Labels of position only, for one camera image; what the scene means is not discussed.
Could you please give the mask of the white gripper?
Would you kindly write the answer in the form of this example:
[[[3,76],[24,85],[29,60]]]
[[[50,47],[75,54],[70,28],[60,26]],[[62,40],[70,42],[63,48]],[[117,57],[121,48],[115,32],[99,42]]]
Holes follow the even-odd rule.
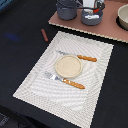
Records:
[[[96,8],[96,0],[83,0],[84,10],[90,10],[91,8]]]

